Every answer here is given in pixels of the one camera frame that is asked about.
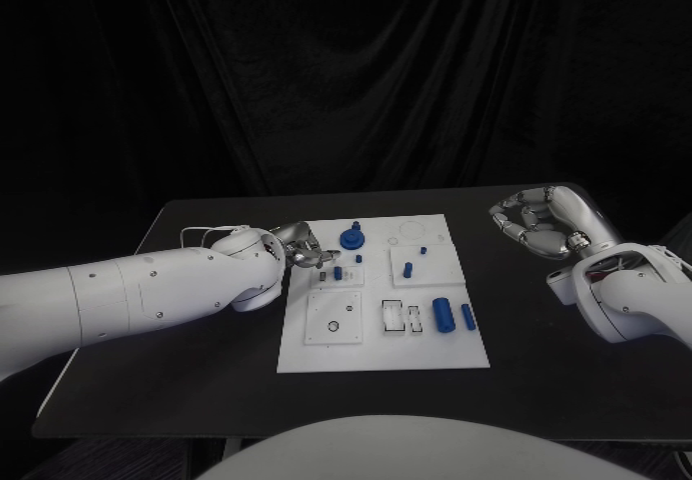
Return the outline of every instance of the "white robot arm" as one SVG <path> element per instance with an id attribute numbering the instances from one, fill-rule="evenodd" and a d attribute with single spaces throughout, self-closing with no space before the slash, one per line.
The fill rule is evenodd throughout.
<path id="1" fill-rule="evenodd" d="M 505 212 L 523 207 L 525 226 Z M 692 348 L 692 266 L 661 246 L 622 243 L 600 212 L 569 187 L 520 192 L 491 209 L 504 233 L 544 258 L 582 257 L 548 275 L 564 305 L 577 304 L 596 333 L 612 343 L 651 334 Z M 564 224 L 570 232 L 556 230 Z"/>
<path id="2" fill-rule="evenodd" d="M 286 266 L 322 267 L 308 223 L 231 229 L 194 247 L 0 277 L 0 381 L 81 346 L 161 330 L 217 313 L 266 306 L 282 294 Z"/>

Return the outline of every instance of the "black table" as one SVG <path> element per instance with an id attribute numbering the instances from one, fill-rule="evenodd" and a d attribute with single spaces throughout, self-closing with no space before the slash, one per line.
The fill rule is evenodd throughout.
<path id="1" fill-rule="evenodd" d="M 692 352 L 668 337 L 606 343 L 546 285 L 563 264 L 531 255 L 492 222 L 489 207 L 534 186 L 169 203 L 140 253 L 178 248 L 187 226 L 445 213 L 492 368 L 277 374 L 288 275 L 264 309 L 227 309 L 84 348 L 35 435 L 267 437 L 337 417 L 403 414 L 551 439 L 688 440 Z"/>

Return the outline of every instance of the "blue cylinder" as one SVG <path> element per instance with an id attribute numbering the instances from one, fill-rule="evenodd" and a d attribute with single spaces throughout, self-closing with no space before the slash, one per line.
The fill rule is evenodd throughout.
<path id="1" fill-rule="evenodd" d="M 437 330 L 442 333 L 450 333 L 458 328 L 455 315 L 452 314 L 450 300 L 448 300 L 448 298 L 436 298 L 433 300 L 433 310 L 436 311 Z"/>
<path id="2" fill-rule="evenodd" d="M 468 303 L 462 305 L 462 313 L 465 314 L 466 328 L 469 330 L 476 330 L 476 322 L 474 321 L 472 307 Z"/>
<path id="3" fill-rule="evenodd" d="M 357 250 L 364 246 L 365 235 L 361 231 L 361 224 L 354 222 L 354 226 L 342 233 L 339 243 L 347 250 Z"/>

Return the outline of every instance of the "white board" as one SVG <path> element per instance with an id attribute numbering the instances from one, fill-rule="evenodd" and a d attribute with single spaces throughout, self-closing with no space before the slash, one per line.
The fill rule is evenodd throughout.
<path id="1" fill-rule="evenodd" d="M 361 222 L 365 245 L 358 250 L 350 251 L 339 245 L 339 235 L 351 228 L 354 220 Z M 315 272 L 315 269 L 293 268 L 277 372 L 491 367 L 481 336 L 484 319 L 476 318 L 478 328 L 471 331 L 462 315 L 462 304 L 472 305 L 472 302 L 445 215 L 355 218 L 312 221 L 309 223 L 322 248 L 342 250 L 342 257 L 337 262 L 325 265 L 322 269 L 328 273 L 326 277 L 334 278 L 334 268 L 341 266 L 345 271 L 347 268 L 362 267 L 364 278 L 360 277 L 354 285 L 335 286 L 337 282 L 329 281 L 329 287 L 325 289 L 313 288 L 315 284 L 319 285 L 319 280 L 316 281 L 315 277 L 318 275 L 319 279 L 319 273 Z M 396 273 L 400 273 L 400 268 L 397 267 L 397 271 L 393 270 L 393 247 L 397 249 L 417 247 L 409 253 L 406 249 L 401 250 L 403 257 L 407 257 L 407 255 L 420 255 L 422 246 L 429 248 L 429 253 L 436 252 L 426 259 L 430 260 L 429 263 L 420 257 L 416 257 L 413 261 L 413 278 L 417 278 L 419 272 L 422 274 L 420 280 L 427 286 L 397 288 L 394 276 Z M 362 263 L 357 263 L 357 255 L 362 255 Z M 453 268 L 449 268 L 449 275 L 435 277 L 433 269 L 424 268 L 433 262 L 443 262 L 453 266 Z M 325 330 L 332 320 L 339 322 L 338 316 L 344 321 L 344 305 L 341 305 L 344 299 L 325 302 L 324 300 L 329 300 L 331 297 L 322 297 L 321 315 L 315 318 L 311 317 L 309 320 L 309 296 L 315 293 L 328 292 L 331 294 L 338 292 L 361 294 L 362 335 L 358 339 L 361 343 L 339 343 L 337 336 L 334 337 L 335 342 L 331 342 L 329 333 L 334 332 Z M 433 300 L 440 297 L 449 298 L 453 308 L 458 328 L 450 333 L 437 331 Z M 404 335 L 386 335 L 384 300 L 401 300 L 401 311 L 407 325 Z M 412 332 L 409 316 L 413 306 L 419 307 L 419 319 L 423 327 L 423 332 L 417 334 Z M 329 317 L 331 311 L 337 312 L 334 318 Z M 311 338 L 311 336 L 306 337 L 309 325 L 311 328 L 322 328 L 321 344 L 306 343 L 306 339 Z"/>

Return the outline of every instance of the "dark floor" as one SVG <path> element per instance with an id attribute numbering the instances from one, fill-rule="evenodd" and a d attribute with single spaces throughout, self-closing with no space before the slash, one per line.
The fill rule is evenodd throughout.
<path id="1" fill-rule="evenodd" d="M 197 478 L 221 459 L 215 448 L 201 451 L 191 468 L 191 441 L 185 439 L 89 439 L 76 441 L 25 480 L 181 480 Z M 616 442 L 564 442 L 657 480 L 685 480 L 672 449 Z"/>

